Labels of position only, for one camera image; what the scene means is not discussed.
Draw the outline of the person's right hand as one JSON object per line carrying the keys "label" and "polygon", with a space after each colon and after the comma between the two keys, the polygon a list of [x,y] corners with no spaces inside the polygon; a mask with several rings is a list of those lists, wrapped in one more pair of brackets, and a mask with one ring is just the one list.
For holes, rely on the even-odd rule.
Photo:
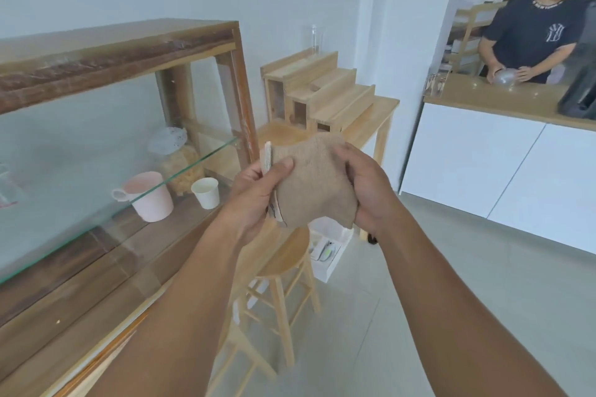
{"label": "person's right hand", "polygon": [[380,242],[400,206],[389,178],[372,157],[362,152],[362,175],[348,179],[356,196],[354,223]]}

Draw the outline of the person's left hand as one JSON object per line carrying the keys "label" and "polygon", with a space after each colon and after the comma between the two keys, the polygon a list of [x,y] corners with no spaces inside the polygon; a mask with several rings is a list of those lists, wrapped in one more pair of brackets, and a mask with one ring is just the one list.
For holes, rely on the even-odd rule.
{"label": "person's left hand", "polygon": [[262,188],[262,171],[257,160],[236,176],[229,198],[216,218],[217,226],[238,248],[260,232],[277,188]]}

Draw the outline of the brown cloth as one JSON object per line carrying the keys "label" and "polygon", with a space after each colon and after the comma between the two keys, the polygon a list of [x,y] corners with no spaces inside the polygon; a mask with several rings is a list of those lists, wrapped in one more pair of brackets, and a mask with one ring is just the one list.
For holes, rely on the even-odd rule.
{"label": "brown cloth", "polygon": [[281,227],[296,229],[324,217],[353,227],[358,201],[346,165],[334,150],[344,144],[341,134],[331,132],[294,145],[264,144],[260,151],[264,174],[285,158],[293,160],[292,172],[273,190],[268,205],[268,215]]}

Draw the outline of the person's right forearm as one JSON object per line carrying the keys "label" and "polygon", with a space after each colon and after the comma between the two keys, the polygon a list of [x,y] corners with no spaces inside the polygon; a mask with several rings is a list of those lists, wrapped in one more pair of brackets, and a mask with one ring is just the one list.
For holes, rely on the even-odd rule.
{"label": "person's right forearm", "polygon": [[436,397],[567,397],[477,298],[392,195],[375,219],[422,367]]}

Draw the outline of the person's left forearm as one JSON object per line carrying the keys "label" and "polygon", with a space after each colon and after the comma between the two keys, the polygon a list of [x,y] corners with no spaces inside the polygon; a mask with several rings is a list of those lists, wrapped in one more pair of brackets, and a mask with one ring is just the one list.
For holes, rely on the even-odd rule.
{"label": "person's left forearm", "polygon": [[240,249],[265,208],[227,204],[87,397],[205,397]]}

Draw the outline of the wooden stepped riser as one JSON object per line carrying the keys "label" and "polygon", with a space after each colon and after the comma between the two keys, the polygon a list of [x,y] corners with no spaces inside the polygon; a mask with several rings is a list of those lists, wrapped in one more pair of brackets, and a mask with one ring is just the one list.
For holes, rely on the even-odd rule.
{"label": "wooden stepped riser", "polygon": [[270,121],[311,132],[341,132],[373,103],[375,85],[356,82],[357,70],[338,67],[338,52],[305,49],[263,65]]}

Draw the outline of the white paper cup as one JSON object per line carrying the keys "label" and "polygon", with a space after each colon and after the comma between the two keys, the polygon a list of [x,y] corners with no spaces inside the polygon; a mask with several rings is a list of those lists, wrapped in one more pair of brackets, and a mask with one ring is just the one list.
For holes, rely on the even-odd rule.
{"label": "white paper cup", "polygon": [[213,177],[204,177],[195,181],[191,186],[191,191],[198,200],[200,206],[210,211],[220,204],[219,181]]}

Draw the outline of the round wooden stool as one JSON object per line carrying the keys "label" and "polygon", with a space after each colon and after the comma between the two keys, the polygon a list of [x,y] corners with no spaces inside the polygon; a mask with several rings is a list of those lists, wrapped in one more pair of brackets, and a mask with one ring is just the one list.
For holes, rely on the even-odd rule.
{"label": "round wooden stool", "polygon": [[227,323],[227,328],[221,335],[218,354],[225,351],[225,359],[221,362],[212,377],[205,397],[214,397],[217,387],[222,383],[227,371],[233,365],[236,357],[242,355],[248,362],[248,369],[240,380],[232,397],[242,397],[255,371],[259,370],[267,379],[276,380],[278,374],[252,344],[247,335],[233,320]]}
{"label": "round wooden stool", "polygon": [[[255,278],[255,283],[246,286],[240,298],[236,300],[237,314],[241,327],[252,319],[276,334],[281,341],[287,367],[292,368],[296,359],[291,328],[307,302],[312,304],[314,312],[320,313],[322,306],[317,290],[317,281],[310,258],[310,230],[300,227],[272,255]],[[289,314],[287,298],[299,285],[303,289],[302,299],[294,313]],[[251,298],[273,309],[277,325],[267,325],[255,312],[249,309]]]}

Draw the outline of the snack jar with plastic cover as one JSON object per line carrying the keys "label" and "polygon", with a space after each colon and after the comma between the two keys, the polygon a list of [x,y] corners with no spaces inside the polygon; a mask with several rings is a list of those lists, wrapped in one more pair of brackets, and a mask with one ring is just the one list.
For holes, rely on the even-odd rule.
{"label": "snack jar with plastic cover", "polygon": [[199,163],[200,155],[188,140],[184,128],[161,128],[152,135],[147,149],[177,197],[192,194],[193,183],[205,177],[204,168]]}

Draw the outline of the white box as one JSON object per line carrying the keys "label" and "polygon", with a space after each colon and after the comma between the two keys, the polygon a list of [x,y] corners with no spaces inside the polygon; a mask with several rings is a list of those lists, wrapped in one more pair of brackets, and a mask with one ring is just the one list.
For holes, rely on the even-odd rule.
{"label": "white box", "polygon": [[342,227],[327,217],[310,222],[308,227],[310,233],[308,251],[314,276],[319,281],[327,283],[352,240],[354,229]]}

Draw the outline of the white counter cabinet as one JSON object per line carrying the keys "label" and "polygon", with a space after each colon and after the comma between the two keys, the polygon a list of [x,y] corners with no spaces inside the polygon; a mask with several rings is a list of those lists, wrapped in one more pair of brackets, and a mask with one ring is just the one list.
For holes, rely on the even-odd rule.
{"label": "white counter cabinet", "polygon": [[596,121],[557,113],[566,90],[450,73],[399,191],[596,255]]}

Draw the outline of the wooden chair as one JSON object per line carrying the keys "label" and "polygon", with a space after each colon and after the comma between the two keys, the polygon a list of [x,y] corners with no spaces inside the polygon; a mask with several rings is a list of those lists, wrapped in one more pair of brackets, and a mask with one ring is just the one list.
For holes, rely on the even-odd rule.
{"label": "wooden chair", "polygon": [[443,53],[453,73],[477,75],[483,61],[479,53],[481,34],[501,8],[503,0],[459,0]]}

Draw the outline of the clear plastic dome lid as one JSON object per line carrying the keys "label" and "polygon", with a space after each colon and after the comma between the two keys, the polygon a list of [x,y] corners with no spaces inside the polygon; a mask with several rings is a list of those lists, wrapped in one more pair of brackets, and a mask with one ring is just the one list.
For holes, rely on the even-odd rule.
{"label": "clear plastic dome lid", "polygon": [[517,69],[503,68],[494,73],[492,84],[500,85],[502,87],[512,88],[518,84]]}

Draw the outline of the wooden glass display case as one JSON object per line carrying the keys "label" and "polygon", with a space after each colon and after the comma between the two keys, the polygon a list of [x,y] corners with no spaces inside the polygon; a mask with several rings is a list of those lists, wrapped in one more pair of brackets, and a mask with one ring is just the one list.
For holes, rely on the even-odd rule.
{"label": "wooden glass display case", "polygon": [[[0,208],[50,158],[96,158],[184,128],[237,142],[203,164],[227,198],[257,138],[236,21],[154,19],[0,40]],[[0,397],[52,395],[118,348],[163,294],[217,209],[177,197],[164,220],[132,204],[0,283]]]}

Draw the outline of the black appliance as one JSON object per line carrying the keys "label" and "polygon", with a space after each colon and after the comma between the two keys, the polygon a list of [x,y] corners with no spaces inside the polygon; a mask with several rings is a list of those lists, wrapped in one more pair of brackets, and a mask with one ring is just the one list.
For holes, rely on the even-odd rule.
{"label": "black appliance", "polygon": [[568,118],[596,121],[596,45],[579,44],[563,62],[561,80],[567,86],[557,113]]}

